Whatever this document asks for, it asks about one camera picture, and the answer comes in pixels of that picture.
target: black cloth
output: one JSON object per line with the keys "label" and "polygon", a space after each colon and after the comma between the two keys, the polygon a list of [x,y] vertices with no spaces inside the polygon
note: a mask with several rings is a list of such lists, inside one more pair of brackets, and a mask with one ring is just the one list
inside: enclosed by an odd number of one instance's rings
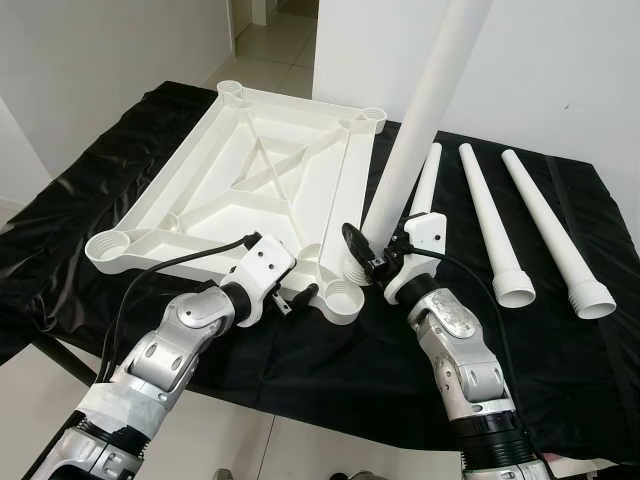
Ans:
{"label": "black cloth", "polygon": [[[0,348],[5,358],[40,330],[99,354],[108,323],[137,272],[103,275],[86,259],[92,235],[114,226],[216,98],[167,82],[147,93],[0,235]],[[375,139],[366,203],[399,125]],[[490,284],[492,273],[457,153],[473,145],[537,300],[504,310],[521,414],[544,451],[639,463],[640,261],[615,202],[589,164],[517,150],[596,277],[618,303],[580,320],[560,274],[500,160],[506,148],[439,133],[442,161],[433,210],[447,215],[447,252]],[[439,281],[481,319],[504,363],[486,298],[454,267]],[[161,274],[141,286],[124,325],[122,352],[162,316],[169,299],[199,285]],[[453,449],[431,367],[405,315],[372,288],[357,321],[335,326],[306,308],[266,312],[232,329],[202,356],[190,388],[260,410],[416,449]]]}

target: robotic arm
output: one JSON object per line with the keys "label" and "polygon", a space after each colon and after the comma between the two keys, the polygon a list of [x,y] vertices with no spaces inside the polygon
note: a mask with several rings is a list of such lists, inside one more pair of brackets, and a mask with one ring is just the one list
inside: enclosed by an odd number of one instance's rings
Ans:
{"label": "robotic arm", "polygon": [[475,315],[433,279],[438,261],[412,246],[442,253],[446,220],[438,213],[409,217],[383,257],[354,226],[343,235],[367,276],[408,321],[433,367],[451,427],[462,450],[466,480],[547,480],[531,448],[496,356],[485,345]]}
{"label": "robotic arm", "polygon": [[89,389],[23,480],[132,480],[199,354],[233,325],[256,323],[294,265],[280,242],[264,236],[219,287],[174,298],[160,326],[140,339],[110,381]]}

